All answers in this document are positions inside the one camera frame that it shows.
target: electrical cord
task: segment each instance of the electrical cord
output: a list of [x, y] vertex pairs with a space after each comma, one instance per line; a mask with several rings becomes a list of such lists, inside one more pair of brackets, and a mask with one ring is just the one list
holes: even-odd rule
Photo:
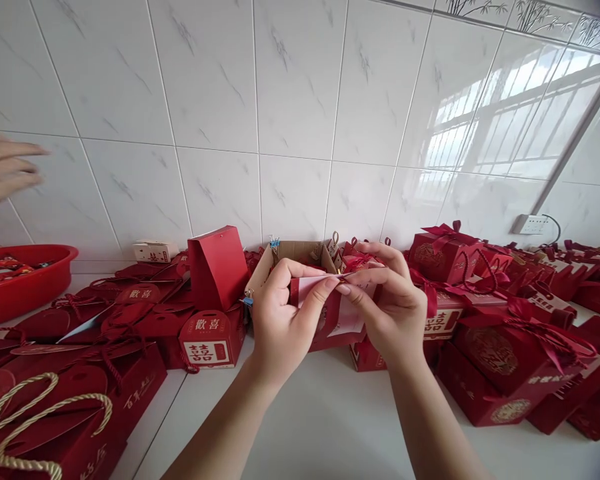
[[545, 243], [544, 245], [552, 245], [554, 243], [557, 243], [558, 240], [560, 240], [560, 236], [562, 236], [562, 228], [560, 227], [560, 224], [558, 223], [558, 220], [556, 220], [555, 218], [553, 218], [550, 215], [547, 215], [546, 213], [542, 214], [543, 217], [546, 217], [548, 219], [553, 220], [553, 222], [555, 223], [556, 227], [558, 227], [558, 236], [555, 238], [554, 241], [550, 242], [550, 243]]

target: hand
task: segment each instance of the hand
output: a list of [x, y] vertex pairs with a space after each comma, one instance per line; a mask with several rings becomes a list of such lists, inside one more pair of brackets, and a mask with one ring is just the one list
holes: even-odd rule
[[38, 168], [19, 155], [48, 155], [49, 152], [32, 143], [12, 142], [0, 135], [0, 201], [26, 187], [42, 183]]
[[[382, 259], [387, 267], [352, 273], [344, 277], [347, 284], [337, 286], [336, 290], [362, 312], [369, 339], [389, 368], [423, 361], [427, 296], [411, 281], [404, 256], [378, 242], [358, 243], [355, 248]], [[356, 286], [366, 283], [382, 285], [377, 305]]]
[[315, 334], [320, 312], [339, 280], [322, 280], [307, 296], [302, 308], [287, 305], [291, 278], [320, 277], [325, 273], [282, 259], [253, 299], [255, 346], [248, 360], [261, 380], [280, 388], [305, 358]]

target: forearm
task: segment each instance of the forearm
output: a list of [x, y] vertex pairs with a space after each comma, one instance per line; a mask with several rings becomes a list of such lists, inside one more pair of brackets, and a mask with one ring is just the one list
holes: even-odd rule
[[258, 381], [249, 359], [162, 480], [238, 480], [278, 389]]
[[491, 479], [462, 432], [424, 356], [389, 368], [409, 459], [418, 480]]

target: red plastic basin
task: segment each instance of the red plastic basin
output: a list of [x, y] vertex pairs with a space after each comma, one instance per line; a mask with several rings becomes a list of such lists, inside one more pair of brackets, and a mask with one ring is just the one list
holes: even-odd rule
[[78, 250], [68, 245], [22, 245], [0, 248], [0, 258], [10, 255], [28, 265], [52, 265], [0, 282], [0, 323], [42, 307], [60, 296], [71, 283], [71, 260]]

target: fingernail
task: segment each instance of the fingernail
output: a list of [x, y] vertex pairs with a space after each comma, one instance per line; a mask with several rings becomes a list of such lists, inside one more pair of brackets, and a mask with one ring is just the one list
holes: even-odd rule
[[338, 290], [338, 292], [342, 293], [343, 295], [348, 295], [351, 293], [351, 289], [349, 288], [349, 286], [345, 285], [344, 283], [341, 283], [335, 289]]
[[340, 280], [338, 278], [336, 278], [336, 277], [330, 277], [325, 282], [325, 285], [326, 285], [326, 287], [328, 289], [333, 290], [338, 283], [340, 283]]

